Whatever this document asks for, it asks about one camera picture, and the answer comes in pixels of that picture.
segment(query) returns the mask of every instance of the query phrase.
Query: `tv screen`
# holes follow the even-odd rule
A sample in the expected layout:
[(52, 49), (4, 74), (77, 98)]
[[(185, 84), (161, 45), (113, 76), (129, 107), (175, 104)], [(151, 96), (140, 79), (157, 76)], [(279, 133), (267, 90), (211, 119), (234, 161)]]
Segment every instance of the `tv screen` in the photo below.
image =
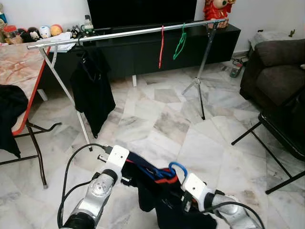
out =
[(87, 0), (95, 29), (192, 21), (197, 0)]

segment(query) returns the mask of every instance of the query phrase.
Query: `sofa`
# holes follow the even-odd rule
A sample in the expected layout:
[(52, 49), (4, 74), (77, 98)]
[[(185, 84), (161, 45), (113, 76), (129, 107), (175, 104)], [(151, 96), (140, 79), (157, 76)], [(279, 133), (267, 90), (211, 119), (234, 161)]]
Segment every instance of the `sofa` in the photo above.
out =
[(305, 39), (255, 46), (243, 74), (240, 95), (272, 110), (305, 85)]

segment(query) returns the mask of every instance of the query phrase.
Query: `black cable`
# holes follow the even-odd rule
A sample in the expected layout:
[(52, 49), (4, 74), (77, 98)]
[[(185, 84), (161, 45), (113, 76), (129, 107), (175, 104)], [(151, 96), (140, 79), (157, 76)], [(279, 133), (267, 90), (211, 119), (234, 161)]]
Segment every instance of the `black cable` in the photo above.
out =
[[(89, 147), (89, 146), (98, 146), (100, 148), (102, 148), (103, 150), (106, 150), (106, 146), (102, 146), (100, 144), (97, 144), (97, 143), (91, 143), (91, 144), (87, 144), (87, 145), (84, 145), (82, 146), (81, 148), (79, 148), (78, 150), (76, 150), (72, 156), (70, 157), (69, 161), (68, 161), (68, 164), (66, 166), (66, 171), (65, 171), (65, 177), (64, 177), (64, 180), (63, 180), (63, 187), (62, 187), (62, 195), (61, 195), (61, 204), (62, 204), (62, 208), (63, 208), (63, 202), (64, 202), (64, 197), (65, 197), (65, 193), (66, 193), (66, 186), (67, 186), (67, 175), (68, 175), (68, 170), (69, 170), (69, 166), (71, 164), (71, 161), (72, 159), (75, 157), (75, 155), (80, 152), (82, 149), (86, 148), (86, 147)], [(62, 227), (62, 221), (61, 222), (57, 222), (59, 227), (61, 226)]]
[(265, 229), (264, 227), (264, 224), (263, 224), (263, 221), (261, 220), (261, 218), (259, 217), (259, 215), (256, 213), (256, 211), (254, 211), (252, 208), (250, 208), (249, 206), (245, 205), (245, 204), (242, 204), (242, 203), (238, 203), (238, 202), (233, 202), (233, 201), (228, 201), (228, 202), (224, 202), (224, 203), (221, 203), (221, 204), (217, 204), (215, 206), (212, 206), (212, 207), (209, 207), (207, 209), (205, 209), (204, 211), (200, 211), (199, 213), (196, 212), (196, 213), (187, 213), (187, 214), (204, 214), (204, 213), (209, 213), (217, 208), (220, 208), (222, 206), (225, 206), (225, 205), (238, 205), (238, 206), (241, 206), (245, 209), (248, 209), (249, 211), (251, 211), (255, 217), (258, 219), (259, 223), (261, 224), (262, 226), (262, 229)]
[(63, 213), (63, 204), (65, 202), (65, 200), (68, 198), (68, 196), (71, 194), (71, 192), (73, 192), (75, 189), (77, 189), (78, 187), (81, 187), (81, 186), (84, 186), (84, 185), (87, 185), (87, 184), (90, 184), (91, 183), (91, 180), (88, 181), (88, 182), (85, 182), (85, 183), (81, 183), (79, 185), (76, 185), (74, 186), (73, 188), (71, 188), (67, 194), (64, 196), (63, 200), (61, 201), (61, 204), (59, 205), (59, 208), (58, 208), (58, 212), (57, 212), (57, 225), (58, 225), (58, 228), (61, 228), (62, 227), (62, 213)]

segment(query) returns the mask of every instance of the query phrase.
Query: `cushion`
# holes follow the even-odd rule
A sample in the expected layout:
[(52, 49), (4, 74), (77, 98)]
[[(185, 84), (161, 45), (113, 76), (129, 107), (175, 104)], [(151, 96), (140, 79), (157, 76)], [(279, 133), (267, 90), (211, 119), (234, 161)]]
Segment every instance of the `cushion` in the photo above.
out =
[(267, 67), (305, 62), (305, 39), (262, 42), (255, 50)]
[(265, 68), (256, 81), (256, 86), (277, 106), (304, 84), (305, 72), (298, 65)]

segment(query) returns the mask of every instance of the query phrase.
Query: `red table edge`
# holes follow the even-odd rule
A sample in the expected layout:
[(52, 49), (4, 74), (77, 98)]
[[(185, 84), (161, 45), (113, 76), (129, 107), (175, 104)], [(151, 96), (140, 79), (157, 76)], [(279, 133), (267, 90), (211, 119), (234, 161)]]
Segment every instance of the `red table edge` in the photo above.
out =
[[(50, 49), (51, 47), (48, 48), (47, 50), (47, 55), (49, 55), (49, 52), (50, 52)], [(25, 111), (25, 115), (23, 117), (23, 121), (19, 127), (18, 130), (15, 130), (14, 132), (12, 132), (13, 136), (16, 136), (16, 135), (19, 135), (23, 129), (24, 129), (24, 126), (25, 126), (25, 122), (27, 121), (28, 119), (28, 116), (29, 116), (29, 113), (30, 113), (30, 110), (31, 110), (31, 106), (32, 106), (32, 103), (33, 103), (33, 100), (34, 100), (34, 97), (35, 97), (35, 94), (36, 94), (36, 91), (37, 91), (37, 87), (38, 87), (38, 84), (40, 82), (40, 79), (41, 79), (41, 76), (42, 76), (42, 72), (44, 70), (44, 67), (46, 65), (46, 60), (43, 58), (43, 63), (42, 63), (42, 66), (40, 68), (40, 71), (39, 71), (39, 75), (37, 77), (37, 81), (36, 81), (36, 84), (34, 86), (34, 89), (33, 89), (33, 92), (32, 92), (32, 95), (30, 97), (30, 100), (29, 100), (29, 103), (28, 103), (28, 107), (27, 107), (27, 110)]]

